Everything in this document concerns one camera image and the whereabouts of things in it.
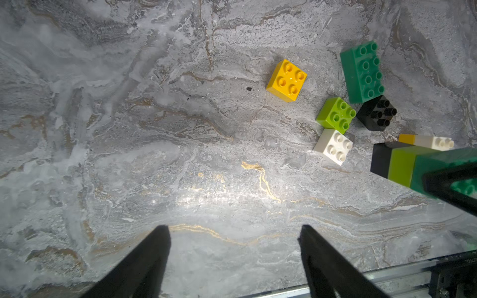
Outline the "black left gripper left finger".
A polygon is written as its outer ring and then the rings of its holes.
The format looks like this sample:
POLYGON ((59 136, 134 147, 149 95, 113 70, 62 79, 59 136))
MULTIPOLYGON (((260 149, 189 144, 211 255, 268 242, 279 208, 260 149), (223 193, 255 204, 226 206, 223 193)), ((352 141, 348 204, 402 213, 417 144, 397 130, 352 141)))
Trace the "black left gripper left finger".
POLYGON ((159 225, 84 298, 157 298, 170 254, 168 226, 159 225))

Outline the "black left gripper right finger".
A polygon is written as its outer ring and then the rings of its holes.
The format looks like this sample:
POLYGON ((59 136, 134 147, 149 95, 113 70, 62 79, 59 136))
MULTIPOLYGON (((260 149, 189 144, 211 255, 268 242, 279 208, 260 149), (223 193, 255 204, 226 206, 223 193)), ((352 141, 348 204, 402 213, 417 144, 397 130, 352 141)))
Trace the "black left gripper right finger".
POLYGON ((311 297, 388 297, 310 225, 302 226, 298 242, 311 297))

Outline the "dark green long brick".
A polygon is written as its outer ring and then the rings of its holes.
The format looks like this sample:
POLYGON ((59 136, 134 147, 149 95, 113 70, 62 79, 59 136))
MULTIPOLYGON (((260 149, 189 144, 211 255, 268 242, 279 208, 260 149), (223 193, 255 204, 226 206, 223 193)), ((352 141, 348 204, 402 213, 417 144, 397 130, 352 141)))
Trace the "dark green long brick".
POLYGON ((378 44, 372 40, 340 53, 351 104, 363 104, 385 92, 378 44))
MULTIPOLYGON (((422 177, 424 174, 438 170, 450 169, 468 163, 477 163, 477 149, 454 149, 418 156, 414 165, 410 188, 421 194, 429 195, 425 192, 422 183, 422 177)), ((472 197, 474 196, 474 193, 477 193, 477 179, 473 178, 454 182, 451 184, 451 188, 457 192, 472 197)))

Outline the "white square brick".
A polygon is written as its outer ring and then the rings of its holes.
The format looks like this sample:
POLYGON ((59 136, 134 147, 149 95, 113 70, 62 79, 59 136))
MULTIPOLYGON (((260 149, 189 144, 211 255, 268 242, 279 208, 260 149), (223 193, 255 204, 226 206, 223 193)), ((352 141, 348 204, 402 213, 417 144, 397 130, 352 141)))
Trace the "white square brick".
POLYGON ((353 144, 338 130, 324 129, 313 150, 323 158, 342 166, 353 144))
POLYGON ((414 145, 438 151, 448 151, 454 148, 455 143, 448 137, 416 135, 414 145))

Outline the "lime green square brick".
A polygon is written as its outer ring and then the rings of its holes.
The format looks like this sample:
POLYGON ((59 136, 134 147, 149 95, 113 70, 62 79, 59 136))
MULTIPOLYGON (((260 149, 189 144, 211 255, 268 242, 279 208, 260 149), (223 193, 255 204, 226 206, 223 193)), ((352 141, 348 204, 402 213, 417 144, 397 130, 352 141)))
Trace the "lime green square brick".
POLYGON ((428 153, 437 153, 437 150, 414 145, 393 149, 391 153, 388 179, 399 185, 410 188, 416 158, 428 153))

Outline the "yellow square brick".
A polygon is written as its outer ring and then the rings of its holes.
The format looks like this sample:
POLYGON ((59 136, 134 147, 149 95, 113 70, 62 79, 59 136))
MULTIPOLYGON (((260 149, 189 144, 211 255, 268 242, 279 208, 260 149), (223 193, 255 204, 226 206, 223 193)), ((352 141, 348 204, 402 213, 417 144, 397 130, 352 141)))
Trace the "yellow square brick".
POLYGON ((278 63, 266 90, 286 103, 297 100, 308 74, 289 60, 278 63))
POLYGON ((416 135, 412 134, 400 134, 398 137, 398 141, 404 144, 411 144, 414 145, 416 142, 416 135))

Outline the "black square brick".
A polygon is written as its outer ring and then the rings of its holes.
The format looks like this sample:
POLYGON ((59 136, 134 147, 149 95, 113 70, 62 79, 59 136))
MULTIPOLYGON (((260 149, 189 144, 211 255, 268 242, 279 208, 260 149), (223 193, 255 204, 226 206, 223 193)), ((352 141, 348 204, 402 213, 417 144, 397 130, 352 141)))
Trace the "black square brick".
POLYGON ((364 103, 357 112, 356 118, 368 130, 384 131, 396 114, 397 109, 384 95, 381 95, 364 103))
POLYGON ((393 150, 409 146, 411 146, 411 144, 401 142, 374 144, 370 171, 381 177, 388 178, 393 150))

